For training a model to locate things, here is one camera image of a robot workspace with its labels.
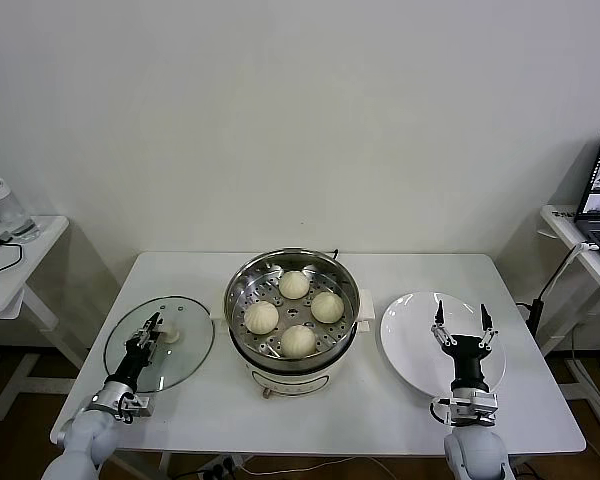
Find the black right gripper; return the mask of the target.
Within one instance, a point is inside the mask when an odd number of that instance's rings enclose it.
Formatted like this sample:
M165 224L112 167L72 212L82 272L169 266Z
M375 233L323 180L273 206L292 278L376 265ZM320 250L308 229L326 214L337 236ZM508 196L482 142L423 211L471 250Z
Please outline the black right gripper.
M490 353L491 342L498 335L493 320L484 304L481 307L482 339L470 335L451 335L445 327L443 301L438 301L431 332L446 354L454 362L452 389L488 389L484 381L481 361Z

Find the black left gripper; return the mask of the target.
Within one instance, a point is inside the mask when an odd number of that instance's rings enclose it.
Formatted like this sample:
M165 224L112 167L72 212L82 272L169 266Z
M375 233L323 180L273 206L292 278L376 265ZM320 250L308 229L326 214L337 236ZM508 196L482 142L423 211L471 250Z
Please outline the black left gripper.
M125 356L109 380L122 383L130 389L137 388L138 378L142 370L149 365L151 354L149 343L155 343L160 335L158 327L162 322L159 312L155 312L144 325L135 331L125 342Z

